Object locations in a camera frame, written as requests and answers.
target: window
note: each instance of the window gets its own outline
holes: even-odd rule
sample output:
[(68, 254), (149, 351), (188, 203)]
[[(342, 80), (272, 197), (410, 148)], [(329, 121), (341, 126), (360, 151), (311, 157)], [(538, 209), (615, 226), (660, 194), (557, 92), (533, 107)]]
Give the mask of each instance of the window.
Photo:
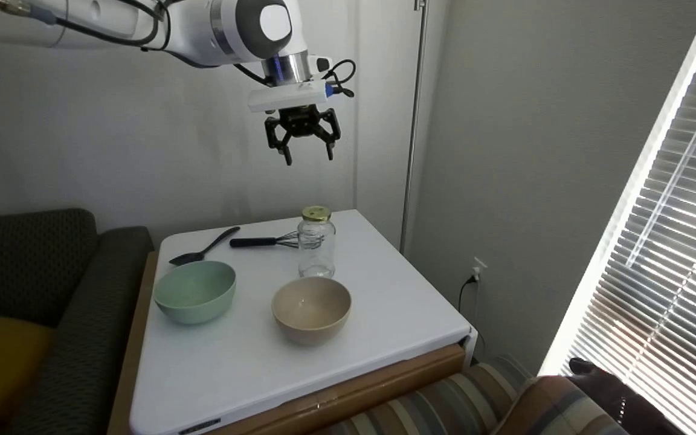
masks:
[(572, 354), (696, 432), (696, 38), (541, 375)]

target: ceramic bowl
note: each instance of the ceramic bowl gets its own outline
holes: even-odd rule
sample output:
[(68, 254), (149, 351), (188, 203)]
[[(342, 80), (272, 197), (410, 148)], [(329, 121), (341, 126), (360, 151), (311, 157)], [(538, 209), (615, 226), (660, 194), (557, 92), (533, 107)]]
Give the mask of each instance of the ceramic bowl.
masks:
[(213, 320), (231, 297), (234, 268), (219, 261), (177, 265), (155, 285), (155, 303), (177, 323)]
[(321, 342), (348, 318), (350, 291), (330, 278), (299, 278), (272, 297), (272, 318), (296, 342)]

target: gray couch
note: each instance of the gray couch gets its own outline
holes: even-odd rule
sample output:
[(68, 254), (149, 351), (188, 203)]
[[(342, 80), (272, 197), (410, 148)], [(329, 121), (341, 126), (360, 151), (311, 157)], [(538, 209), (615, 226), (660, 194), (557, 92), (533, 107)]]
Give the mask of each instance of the gray couch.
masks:
[(0, 314), (55, 326), (10, 432), (107, 429), (147, 252), (147, 230), (97, 235), (86, 209), (0, 216)]

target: window blinds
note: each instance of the window blinds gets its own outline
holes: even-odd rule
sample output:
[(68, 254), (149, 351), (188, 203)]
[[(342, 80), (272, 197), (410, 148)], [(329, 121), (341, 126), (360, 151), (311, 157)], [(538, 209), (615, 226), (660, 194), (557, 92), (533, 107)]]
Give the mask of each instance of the window blinds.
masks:
[(571, 341), (553, 342), (551, 353), (565, 357), (545, 364), (591, 359), (696, 432), (696, 69), (683, 88), (661, 144), (634, 183), (638, 195), (624, 195), (624, 216), (611, 216), (614, 241), (591, 261), (596, 278), (577, 289), (588, 303), (574, 331), (561, 331)]

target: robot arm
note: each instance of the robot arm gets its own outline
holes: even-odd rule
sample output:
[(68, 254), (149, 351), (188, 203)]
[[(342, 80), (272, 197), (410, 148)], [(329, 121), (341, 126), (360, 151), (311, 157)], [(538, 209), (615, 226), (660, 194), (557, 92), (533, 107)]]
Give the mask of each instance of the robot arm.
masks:
[[(329, 158), (341, 138), (333, 109), (319, 111), (319, 104), (353, 92), (325, 57), (306, 53), (296, 0), (0, 0), (0, 9), (109, 42), (167, 51), (194, 67), (237, 65), (265, 87), (251, 96), (251, 109), (267, 114), (267, 144), (287, 165), (290, 138), (321, 138)], [(261, 63), (265, 78), (241, 63)]]

